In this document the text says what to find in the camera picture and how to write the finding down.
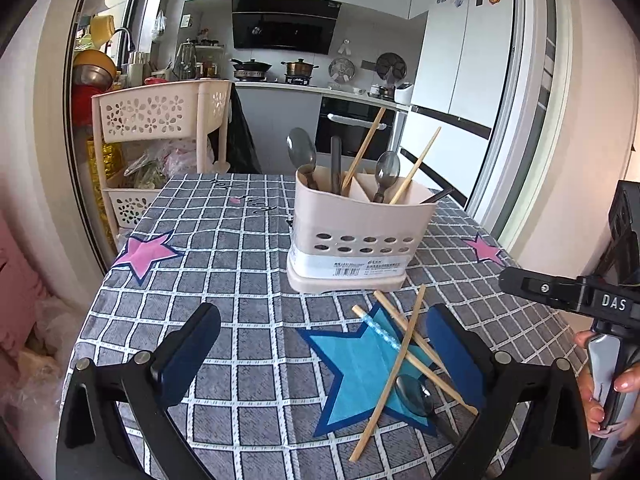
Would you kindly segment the blue patterned bamboo chopstick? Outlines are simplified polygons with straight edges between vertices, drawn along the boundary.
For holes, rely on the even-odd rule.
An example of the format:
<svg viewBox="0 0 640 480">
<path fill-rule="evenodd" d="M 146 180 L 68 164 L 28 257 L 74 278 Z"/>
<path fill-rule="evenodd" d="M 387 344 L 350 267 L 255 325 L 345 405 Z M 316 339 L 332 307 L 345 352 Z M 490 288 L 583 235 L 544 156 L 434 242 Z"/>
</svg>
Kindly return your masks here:
<svg viewBox="0 0 640 480">
<path fill-rule="evenodd" d="M 362 307 L 353 306 L 352 312 L 354 312 L 363 323 L 366 323 L 371 330 L 374 330 L 375 333 L 378 334 L 378 336 L 385 340 L 386 344 L 389 344 L 396 351 L 400 351 L 400 343 L 398 342 L 398 340 L 387 330 L 384 330 L 384 328 L 380 324 L 378 324 L 378 322 L 376 322 L 368 312 L 363 310 Z"/>
</svg>

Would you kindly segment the dark handled clear spoon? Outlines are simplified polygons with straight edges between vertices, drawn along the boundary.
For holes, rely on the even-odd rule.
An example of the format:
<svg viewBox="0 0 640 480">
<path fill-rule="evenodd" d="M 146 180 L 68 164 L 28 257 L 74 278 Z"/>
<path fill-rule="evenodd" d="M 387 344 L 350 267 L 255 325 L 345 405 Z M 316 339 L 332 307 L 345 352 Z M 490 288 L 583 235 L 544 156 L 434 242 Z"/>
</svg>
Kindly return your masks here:
<svg viewBox="0 0 640 480">
<path fill-rule="evenodd" d="M 317 152 L 308 133 L 302 128 L 293 128 L 286 137 L 286 146 L 290 161 L 305 177 L 308 188 L 318 191 L 318 184 L 314 180 Z"/>
</svg>

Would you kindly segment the clear grey plastic spoon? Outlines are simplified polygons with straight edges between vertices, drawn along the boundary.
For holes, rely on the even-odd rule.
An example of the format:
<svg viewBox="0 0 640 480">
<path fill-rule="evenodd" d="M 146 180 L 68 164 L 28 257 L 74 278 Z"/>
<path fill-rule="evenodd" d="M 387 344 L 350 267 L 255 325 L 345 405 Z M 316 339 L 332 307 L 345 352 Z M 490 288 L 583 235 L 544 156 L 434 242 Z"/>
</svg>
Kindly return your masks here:
<svg viewBox="0 0 640 480">
<path fill-rule="evenodd" d="M 418 378 L 401 374 L 395 379 L 395 390 L 402 404 L 411 413 L 425 418 L 437 433 L 451 444 L 457 445 L 460 442 L 459 435 L 448 422 L 436 415 L 431 393 L 428 392 L 423 382 L 420 382 Z"/>
</svg>

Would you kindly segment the plain bamboo chopstick lower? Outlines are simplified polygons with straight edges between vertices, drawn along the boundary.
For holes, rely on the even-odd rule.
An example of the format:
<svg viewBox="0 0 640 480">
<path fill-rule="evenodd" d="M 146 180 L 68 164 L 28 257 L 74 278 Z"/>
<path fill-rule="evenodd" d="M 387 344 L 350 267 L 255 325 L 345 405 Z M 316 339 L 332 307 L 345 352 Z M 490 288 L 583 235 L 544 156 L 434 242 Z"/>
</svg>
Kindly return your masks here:
<svg viewBox="0 0 640 480">
<path fill-rule="evenodd" d="M 456 400 L 458 403 L 460 403 L 464 408 L 466 408 L 470 413 L 472 413 L 473 415 L 477 415 L 478 414 L 478 409 L 474 408 L 474 406 L 466 404 L 463 399 L 462 396 L 460 396 L 459 393 L 457 393 L 456 390 L 454 390 L 454 388 L 452 388 L 448 382 L 445 382 L 444 380 L 442 380 L 442 378 L 440 378 L 435 372 L 433 372 L 426 364 L 424 364 L 422 361 L 420 361 L 414 354 L 412 354 L 411 352 L 407 351 L 406 352 L 406 359 L 409 361 L 409 363 L 414 366 L 415 368 L 417 368 L 418 370 L 420 370 L 420 372 L 422 374 L 424 374 L 431 382 L 434 382 L 434 384 L 441 388 L 442 391 L 445 391 L 447 394 L 449 394 L 454 400 Z"/>
</svg>

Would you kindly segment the plain bamboo chopstick crossing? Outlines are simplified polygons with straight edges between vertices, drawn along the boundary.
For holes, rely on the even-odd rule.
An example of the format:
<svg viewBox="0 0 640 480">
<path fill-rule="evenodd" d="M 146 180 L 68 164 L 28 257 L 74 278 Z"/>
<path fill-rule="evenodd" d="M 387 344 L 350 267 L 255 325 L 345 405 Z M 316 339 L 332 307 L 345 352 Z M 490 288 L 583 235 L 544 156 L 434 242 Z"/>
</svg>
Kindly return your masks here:
<svg viewBox="0 0 640 480">
<path fill-rule="evenodd" d="M 419 310 L 423 302 L 425 293 L 426 293 L 426 286 L 421 285 L 418 291 L 418 296 L 416 296 L 416 301 L 414 302 L 414 305 L 412 307 L 412 313 L 411 313 L 410 321 L 408 322 L 408 327 L 405 329 L 404 338 L 402 338 L 400 351 L 398 351 L 397 353 L 394 365 L 390 370 L 390 374 L 388 374 L 385 386 L 380 396 L 378 397 L 378 402 L 376 402 L 374 411 L 372 412 L 372 415 L 368 420 L 367 426 L 366 428 L 364 428 L 358 440 L 357 445 L 352 451 L 352 455 L 349 456 L 349 460 L 352 463 L 355 463 L 357 460 L 360 459 L 360 456 L 363 450 L 368 445 L 370 437 L 372 436 L 373 431 L 375 430 L 376 425 L 378 424 L 378 419 L 380 418 L 382 411 L 384 411 L 386 401 L 390 396 L 390 392 L 392 391 L 393 386 L 395 385 L 395 379 L 401 369 L 402 362 L 404 362 L 406 352 L 408 351 L 414 329 L 416 328 L 416 323 L 418 322 L 418 317 L 419 317 Z"/>
</svg>

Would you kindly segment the grey checkered star tablecloth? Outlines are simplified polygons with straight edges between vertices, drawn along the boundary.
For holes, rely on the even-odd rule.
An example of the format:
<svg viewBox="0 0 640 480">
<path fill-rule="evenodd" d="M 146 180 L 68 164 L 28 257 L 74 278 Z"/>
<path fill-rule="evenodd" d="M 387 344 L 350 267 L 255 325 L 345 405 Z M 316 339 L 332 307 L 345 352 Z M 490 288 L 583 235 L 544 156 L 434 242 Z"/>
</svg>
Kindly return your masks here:
<svg viewBox="0 0 640 480">
<path fill-rule="evenodd" d="M 370 292 L 301 295 L 286 276 L 294 180 L 285 176 L 179 176 L 145 211 L 134 235 L 170 233 L 181 256 L 153 262 L 142 282 L 126 266 L 107 272 L 75 344 L 70 366 L 127 362 L 154 350 L 203 302 L 218 307 L 221 330 L 180 404 L 178 429 L 216 479 L 429 479 L 452 448 L 404 422 L 381 416 L 358 462 L 350 462 L 366 421 L 314 437 L 333 374 L 298 328 L 356 330 L 352 306 Z M 408 278 L 390 298 L 410 313 L 426 284 L 425 307 L 446 302 L 492 350 L 521 362 L 562 356 L 580 370 L 585 352 L 559 313 L 499 292 L 501 270 L 478 261 L 463 241 L 480 229 L 451 198 L 437 209 Z"/>
</svg>

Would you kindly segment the chopstick in holder right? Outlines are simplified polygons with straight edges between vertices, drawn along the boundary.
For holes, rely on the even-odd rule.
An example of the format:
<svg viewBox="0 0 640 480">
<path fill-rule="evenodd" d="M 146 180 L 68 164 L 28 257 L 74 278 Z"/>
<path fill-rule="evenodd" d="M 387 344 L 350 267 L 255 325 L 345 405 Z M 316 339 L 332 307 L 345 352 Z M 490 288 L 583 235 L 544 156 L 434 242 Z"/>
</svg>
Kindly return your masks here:
<svg viewBox="0 0 640 480">
<path fill-rule="evenodd" d="M 414 162 L 413 166 L 411 167 L 409 173 L 407 174 L 407 177 L 405 177 L 405 180 L 402 181 L 401 186 L 398 188 L 398 190 L 396 191 L 395 195 L 390 200 L 390 204 L 391 205 L 397 204 L 402 199 L 402 196 L 404 196 L 405 192 L 408 190 L 408 187 L 409 187 L 410 183 L 412 182 L 412 179 L 413 179 L 414 175 L 416 174 L 416 172 L 420 168 L 420 165 L 424 161 L 424 158 L 426 157 L 428 151 L 432 148 L 433 144 L 435 143 L 435 141 L 436 141 L 436 139 L 439 136 L 439 133 L 441 131 L 442 131 L 442 128 L 440 128 L 440 127 L 438 127 L 435 130 L 434 134 L 431 137 L 431 140 L 428 141 L 428 143 L 426 144 L 426 147 L 424 148 L 423 152 L 416 159 L 416 161 Z"/>
</svg>

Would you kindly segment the chopstick in holder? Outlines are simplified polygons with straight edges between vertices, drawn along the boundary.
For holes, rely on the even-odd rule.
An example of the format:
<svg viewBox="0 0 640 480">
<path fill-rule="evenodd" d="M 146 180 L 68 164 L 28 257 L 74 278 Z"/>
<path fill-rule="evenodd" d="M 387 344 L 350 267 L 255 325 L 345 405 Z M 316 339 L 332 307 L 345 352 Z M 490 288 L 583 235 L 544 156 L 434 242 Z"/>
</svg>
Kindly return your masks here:
<svg viewBox="0 0 640 480">
<path fill-rule="evenodd" d="M 350 182 L 352 182 L 352 178 L 354 177 L 354 175 L 356 174 L 356 171 L 358 169 L 358 166 L 361 162 L 361 159 L 363 159 L 363 155 L 364 153 L 367 151 L 367 148 L 369 147 L 369 144 L 371 143 L 372 138 L 374 137 L 374 134 L 378 131 L 378 126 L 380 125 L 380 122 L 384 116 L 384 114 L 386 113 L 386 107 L 381 107 L 378 110 L 378 114 L 376 114 L 374 121 L 372 122 L 372 124 L 370 125 L 370 128 L 367 132 L 367 135 L 364 137 L 363 141 L 360 144 L 360 148 L 354 158 L 354 160 L 352 161 L 352 163 L 349 166 L 349 170 L 346 172 L 345 177 L 342 181 L 342 186 L 341 186 L 341 193 L 344 194 L 345 192 L 348 191 Z"/>
<path fill-rule="evenodd" d="M 442 128 L 440 128 L 440 127 L 438 127 L 435 130 L 434 134 L 431 137 L 431 140 L 428 141 L 428 143 L 426 144 L 426 147 L 424 148 L 423 152 L 416 159 L 416 161 L 414 162 L 413 166 L 411 167 L 409 173 L 407 174 L 407 177 L 405 177 L 405 180 L 402 181 L 401 186 L 398 188 L 398 190 L 396 191 L 395 195 L 390 200 L 390 204 L 391 205 L 397 204 L 402 199 L 402 196 L 404 196 L 405 192 L 408 190 L 408 187 L 409 187 L 410 183 L 412 182 L 412 179 L 413 179 L 414 175 L 416 174 L 416 172 L 420 168 L 420 165 L 424 161 L 424 158 L 426 157 L 428 151 L 432 148 L 433 144 L 435 143 L 435 141 L 436 141 L 436 139 L 439 136 L 439 133 L 441 131 L 442 131 Z"/>
</svg>

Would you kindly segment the grey spoon in holder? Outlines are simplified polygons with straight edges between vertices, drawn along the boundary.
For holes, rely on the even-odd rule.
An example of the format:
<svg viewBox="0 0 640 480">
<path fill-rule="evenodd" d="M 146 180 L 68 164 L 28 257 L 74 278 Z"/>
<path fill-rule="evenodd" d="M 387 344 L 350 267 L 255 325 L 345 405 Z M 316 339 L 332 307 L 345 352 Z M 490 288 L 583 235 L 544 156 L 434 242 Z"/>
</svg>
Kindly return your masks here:
<svg viewBox="0 0 640 480">
<path fill-rule="evenodd" d="M 393 186 L 399 176 L 400 160 L 398 155 L 393 151 L 384 152 L 376 162 L 375 181 L 378 185 L 373 201 L 375 203 L 383 203 L 386 191 Z"/>
</svg>

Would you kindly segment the white refrigerator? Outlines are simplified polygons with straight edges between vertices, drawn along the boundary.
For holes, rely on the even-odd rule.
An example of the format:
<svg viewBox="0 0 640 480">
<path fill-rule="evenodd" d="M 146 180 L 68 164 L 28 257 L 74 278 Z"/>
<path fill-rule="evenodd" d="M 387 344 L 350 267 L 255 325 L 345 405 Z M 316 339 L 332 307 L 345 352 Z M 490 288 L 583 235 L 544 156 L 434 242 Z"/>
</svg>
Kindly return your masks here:
<svg viewBox="0 0 640 480">
<path fill-rule="evenodd" d="M 411 0 L 426 24 L 400 147 L 422 157 L 416 178 L 471 198 L 502 100 L 514 0 Z"/>
</svg>

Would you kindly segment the chopstick in holder left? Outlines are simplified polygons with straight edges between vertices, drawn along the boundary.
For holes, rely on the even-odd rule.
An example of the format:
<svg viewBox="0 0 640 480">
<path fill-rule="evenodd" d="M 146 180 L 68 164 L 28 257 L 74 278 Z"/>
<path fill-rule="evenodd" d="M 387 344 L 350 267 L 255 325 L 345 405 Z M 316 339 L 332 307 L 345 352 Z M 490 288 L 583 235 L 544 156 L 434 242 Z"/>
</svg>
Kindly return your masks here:
<svg viewBox="0 0 640 480">
<path fill-rule="evenodd" d="M 380 122 L 384 116 L 384 114 L 386 113 L 386 107 L 381 107 L 378 110 L 378 114 L 376 114 L 374 121 L 372 122 L 372 124 L 370 125 L 370 128 L 367 132 L 367 135 L 364 137 L 363 141 L 360 144 L 360 148 L 354 158 L 354 160 L 352 161 L 352 163 L 349 166 L 349 170 L 346 172 L 345 177 L 342 181 L 342 186 L 341 186 L 341 193 L 344 194 L 345 192 L 348 191 L 350 182 L 352 182 L 352 178 L 354 177 L 354 175 L 356 174 L 356 171 L 358 169 L 358 166 L 361 162 L 361 159 L 363 159 L 363 155 L 364 153 L 367 151 L 367 148 L 369 147 L 369 144 L 371 143 L 372 138 L 374 137 L 374 134 L 378 131 L 378 126 L 380 125 Z"/>
</svg>

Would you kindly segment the built-in black oven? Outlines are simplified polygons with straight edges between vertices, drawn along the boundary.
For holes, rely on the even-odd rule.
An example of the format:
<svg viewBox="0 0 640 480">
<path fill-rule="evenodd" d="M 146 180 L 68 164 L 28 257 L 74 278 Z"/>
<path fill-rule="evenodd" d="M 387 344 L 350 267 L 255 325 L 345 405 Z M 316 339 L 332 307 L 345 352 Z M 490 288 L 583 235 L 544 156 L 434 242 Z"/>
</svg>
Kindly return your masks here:
<svg viewBox="0 0 640 480">
<path fill-rule="evenodd" d="M 314 139 L 317 152 L 329 154 L 332 136 L 339 136 L 342 139 L 342 154 L 355 157 L 379 110 L 376 105 L 325 96 L 321 100 Z M 377 160 L 387 150 L 393 137 L 396 115 L 390 108 L 385 111 L 378 124 L 378 132 L 363 154 L 365 160 Z"/>
</svg>

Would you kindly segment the beige perforated storage rack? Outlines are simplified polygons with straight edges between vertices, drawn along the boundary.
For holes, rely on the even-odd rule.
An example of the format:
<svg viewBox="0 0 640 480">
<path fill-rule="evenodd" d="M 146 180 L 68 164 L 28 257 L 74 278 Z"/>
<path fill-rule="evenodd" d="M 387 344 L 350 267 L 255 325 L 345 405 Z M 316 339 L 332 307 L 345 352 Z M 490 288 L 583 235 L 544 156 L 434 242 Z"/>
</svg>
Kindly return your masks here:
<svg viewBox="0 0 640 480">
<path fill-rule="evenodd" d="M 199 79 L 151 84 L 92 98 L 96 174 L 112 237 L 133 229 L 160 192 L 124 188 L 124 173 L 107 177 L 103 148 L 108 144 L 191 141 L 195 171 L 225 174 L 232 82 Z"/>
</svg>

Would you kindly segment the copper cooking pot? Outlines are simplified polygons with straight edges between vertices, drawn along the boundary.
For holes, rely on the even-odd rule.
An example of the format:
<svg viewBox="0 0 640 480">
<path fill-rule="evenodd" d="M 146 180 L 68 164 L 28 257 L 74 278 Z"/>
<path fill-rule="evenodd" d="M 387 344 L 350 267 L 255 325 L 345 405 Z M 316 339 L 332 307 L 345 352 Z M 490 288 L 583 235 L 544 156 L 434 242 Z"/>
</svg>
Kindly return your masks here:
<svg viewBox="0 0 640 480">
<path fill-rule="evenodd" d="M 318 68 L 318 65 L 307 63 L 302 58 L 298 58 L 296 61 L 282 62 L 282 65 L 287 77 L 310 78 L 314 69 Z"/>
</svg>

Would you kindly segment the black wok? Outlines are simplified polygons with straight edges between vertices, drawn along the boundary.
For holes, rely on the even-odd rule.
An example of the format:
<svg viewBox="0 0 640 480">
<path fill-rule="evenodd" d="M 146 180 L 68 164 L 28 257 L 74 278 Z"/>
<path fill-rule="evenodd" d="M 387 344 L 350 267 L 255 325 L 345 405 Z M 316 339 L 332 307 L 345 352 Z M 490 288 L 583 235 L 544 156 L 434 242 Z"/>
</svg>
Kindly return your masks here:
<svg viewBox="0 0 640 480">
<path fill-rule="evenodd" d="M 270 64 L 255 60 L 240 61 L 237 58 L 232 58 L 230 62 L 235 78 L 244 81 L 265 80 L 271 68 Z"/>
</svg>

